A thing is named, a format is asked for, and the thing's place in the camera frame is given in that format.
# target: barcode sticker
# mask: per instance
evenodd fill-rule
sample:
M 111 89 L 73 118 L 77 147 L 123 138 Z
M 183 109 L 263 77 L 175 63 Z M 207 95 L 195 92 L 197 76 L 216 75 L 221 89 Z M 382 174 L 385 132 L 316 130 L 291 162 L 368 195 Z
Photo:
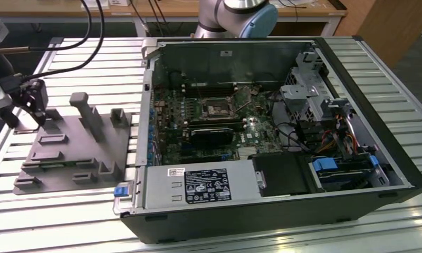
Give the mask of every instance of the barcode sticker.
M 167 170 L 167 176 L 168 177 L 184 176 L 184 168 L 169 168 Z

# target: motherboard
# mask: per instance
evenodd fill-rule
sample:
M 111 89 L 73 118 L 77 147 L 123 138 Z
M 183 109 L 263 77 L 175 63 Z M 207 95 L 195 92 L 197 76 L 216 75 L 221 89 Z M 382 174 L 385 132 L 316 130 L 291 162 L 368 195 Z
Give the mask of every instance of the motherboard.
M 282 151 L 260 85 L 191 83 L 155 87 L 153 108 L 161 165 L 244 160 Z

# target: wooden cabinet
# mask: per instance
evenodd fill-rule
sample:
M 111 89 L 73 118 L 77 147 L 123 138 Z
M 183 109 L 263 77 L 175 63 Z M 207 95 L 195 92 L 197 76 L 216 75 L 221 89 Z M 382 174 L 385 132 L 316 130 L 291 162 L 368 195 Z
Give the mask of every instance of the wooden cabinet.
M 394 67 L 422 32 L 422 0 L 340 0 L 347 16 L 335 35 L 360 35 Z

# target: black cable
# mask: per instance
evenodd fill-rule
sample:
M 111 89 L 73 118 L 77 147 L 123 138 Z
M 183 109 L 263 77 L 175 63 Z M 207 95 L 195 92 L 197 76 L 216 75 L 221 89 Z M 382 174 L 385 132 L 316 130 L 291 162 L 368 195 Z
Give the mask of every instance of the black cable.
M 149 33 L 149 30 L 148 30 L 147 23 L 145 23 L 144 20 L 141 19 L 141 16 L 140 16 L 140 14 L 139 14 L 139 11 L 137 11 L 137 9 L 136 9 L 136 7 L 135 7 L 133 0 L 129 0 L 129 3 L 131 3 L 131 6 L 133 7 L 133 10 L 135 10 L 136 15 L 137 15 L 137 17 L 139 17 L 139 20 L 140 20 L 140 22 L 141 22 L 141 25 L 144 26 L 145 32 L 148 33 L 148 36 L 152 36 L 151 33 Z
M 68 50 L 72 48 L 76 48 L 78 46 L 81 46 L 84 44 L 84 42 L 86 42 L 89 35 L 90 35 L 90 27 L 92 27 L 92 16 L 90 16 L 90 11 L 89 8 L 84 2 L 84 0 L 80 0 L 84 6 L 84 10 L 86 12 L 86 18 L 88 18 L 88 24 L 86 24 L 86 32 L 85 35 L 82 37 L 82 39 L 76 42 L 73 45 L 69 46 L 64 46 L 64 47 L 28 47 L 28 50 L 30 52 L 46 52 L 46 51 L 61 51 L 61 50 Z
M 33 75 L 28 75 L 22 78 L 22 82 L 26 82 L 32 79 L 48 76 L 48 75 L 54 75 L 54 74 L 60 74 L 60 73 L 65 73 L 65 72 L 70 72 L 74 70 L 81 69 L 86 64 L 89 64 L 89 62 L 92 61 L 92 59 L 96 57 L 99 50 L 101 48 L 103 45 L 103 40 L 104 40 L 104 14 L 103 14 L 103 8 L 101 8 L 101 4 L 100 4 L 100 0 L 96 0 L 97 2 L 97 7 L 99 7 L 99 12 L 100 12 L 100 40 L 99 40 L 99 44 L 97 47 L 95 49 L 95 51 L 92 52 L 92 55 L 89 56 L 89 58 L 85 60 L 85 62 L 82 64 L 80 64 L 76 67 L 70 67 L 68 69 L 64 70 L 53 70 L 53 71 L 48 71 L 45 73 L 40 73 L 40 74 L 33 74 Z
M 149 7 L 152 8 L 152 12 L 153 12 L 153 15 L 155 15 L 155 18 L 156 18 L 156 25 L 157 25 L 157 28 L 161 32 L 161 36 L 164 37 L 164 32 L 163 32 L 163 29 L 161 29 L 161 24 L 160 24 L 160 20 L 157 18 L 157 15 L 156 15 L 156 11 L 155 11 L 155 7 L 153 7 L 153 4 L 152 4 L 152 1 L 148 0 L 148 3 L 149 3 Z
M 163 17 L 163 21 L 164 21 L 164 25 L 167 27 L 168 34 L 171 36 L 172 32 L 171 32 L 169 27 L 168 27 L 168 22 L 165 21 L 165 17 L 164 17 L 164 13 L 161 11 L 160 5 L 157 4 L 157 0 L 155 0 L 155 5 L 156 5 L 157 10 L 160 11 L 160 14 L 161 14 L 161 17 Z
M 306 7 L 296 7 L 296 5 L 291 2 L 291 0 L 287 0 L 292 6 L 288 6 L 286 4 L 283 4 L 282 0 L 279 0 L 280 4 L 284 6 L 284 7 L 288 7 L 288 8 L 294 8 L 295 10 L 295 23 L 298 22 L 298 12 L 296 12 L 296 9 L 306 9 Z
M 181 30 L 183 24 L 184 24 L 184 22 L 180 23 L 176 30 L 172 32 L 172 35 L 176 35 L 176 33 Z

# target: white label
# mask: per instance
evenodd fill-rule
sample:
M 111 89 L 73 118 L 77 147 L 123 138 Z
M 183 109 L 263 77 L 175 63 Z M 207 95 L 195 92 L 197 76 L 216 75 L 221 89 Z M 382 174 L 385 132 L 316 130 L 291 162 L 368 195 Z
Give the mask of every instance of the white label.
M 228 57 L 232 55 L 232 51 L 220 51 L 220 57 Z
M 219 195 L 219 196 L 228 196 L 229 195 L 229 191 L 216 192 L 216 195 Z
M 129 16 L 131 12 L 112 12 L 111 15 L 115 15 L 115 16 Z
M 167 170 L 167 176 L 175 177 L 175 176 L 184 176 L 184 168 L 171 168 Z

